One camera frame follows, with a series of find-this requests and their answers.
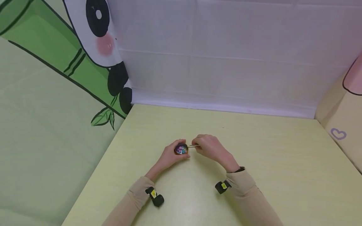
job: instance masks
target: pink shape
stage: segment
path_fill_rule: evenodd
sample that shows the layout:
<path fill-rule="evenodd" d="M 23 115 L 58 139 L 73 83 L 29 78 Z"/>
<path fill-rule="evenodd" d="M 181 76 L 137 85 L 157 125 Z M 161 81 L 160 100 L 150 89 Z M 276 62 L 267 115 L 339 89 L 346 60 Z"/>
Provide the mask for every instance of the pink shape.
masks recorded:
<path fill-rule="evenodd" d="M 349 68 L 343 80 L 343 87 L 352 94 L 362 95 L 362 55 Z"/>
<path fill-rule="evenodd" d="M 109 56 L 114 49 L 113 37 L 107 33 L 105 36 L 97 38 L 98 52 L 103 56 Z"/>

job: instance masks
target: green bamboo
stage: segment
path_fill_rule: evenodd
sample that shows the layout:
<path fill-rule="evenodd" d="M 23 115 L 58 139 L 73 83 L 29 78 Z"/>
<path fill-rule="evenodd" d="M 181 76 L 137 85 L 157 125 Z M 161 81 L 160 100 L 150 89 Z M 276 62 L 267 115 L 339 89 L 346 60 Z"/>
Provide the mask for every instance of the green bamboo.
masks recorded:
<path fill-rule="evenodd" d="M 126 117 L 119 101 L 111 105 L 114 97 L 108 91 L 108 70 L 91 61 L 73 29 L 44 0 L 3 2 L 0 36 L 87 91 L 119 116 Z"/>

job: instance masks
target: beige sleeve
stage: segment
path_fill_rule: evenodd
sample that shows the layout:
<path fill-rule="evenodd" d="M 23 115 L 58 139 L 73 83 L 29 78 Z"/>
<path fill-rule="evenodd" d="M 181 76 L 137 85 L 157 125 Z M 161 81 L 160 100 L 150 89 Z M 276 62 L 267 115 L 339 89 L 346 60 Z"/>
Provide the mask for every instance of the beige sleeve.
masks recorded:
<path fill-rule="evenodd" d="M 138 179 L 108 215 L 102 226 L 130 226 L 139 210 L 149 199 L 145 192 L 149 187 L 155 187 L 150 179 L 144 176 Z"/>
<path fill-rule="evenodd" d="M 230 191 L 252 226 L 282 226 L 283 223 L 256 186 L 254 179 L 244 170 L 227 173 Z"/>

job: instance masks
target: panda illustration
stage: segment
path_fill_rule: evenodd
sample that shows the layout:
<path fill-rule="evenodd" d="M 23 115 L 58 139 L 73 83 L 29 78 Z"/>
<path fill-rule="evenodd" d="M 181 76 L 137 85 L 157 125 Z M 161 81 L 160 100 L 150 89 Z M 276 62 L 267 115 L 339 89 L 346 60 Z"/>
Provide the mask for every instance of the panda illustration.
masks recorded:
<path fill-rule="evenodd" d="M 342 85 L 349 93 L 362 96 L 362 54 L 348 69 Z"/>
<path fill-rule="evenodd" d="M 108 68 L 108 90 L 119 94 L 124 113 L 131 110 L 132 89 L 118 51 L 117 39 L 106 0 L 63 0 L 73 29 L 93 63 Z"/>

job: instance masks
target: tabletop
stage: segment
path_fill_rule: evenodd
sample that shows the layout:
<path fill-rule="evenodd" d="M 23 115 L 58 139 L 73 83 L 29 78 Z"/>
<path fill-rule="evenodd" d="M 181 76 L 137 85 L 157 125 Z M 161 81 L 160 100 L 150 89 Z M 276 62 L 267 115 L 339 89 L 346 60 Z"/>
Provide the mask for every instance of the tabletop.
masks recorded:
<path fill-rule="evenodd" d="M 285 225 L 362 225 L 362 176 L 316 120 L 135 105 L 63 226 L 99 226 L 176 139 L 212 134 L 245 166 Z M 141 226 L 248 225 L 217 163 L 191 158 L 164 172 L 134 221 Z"/>

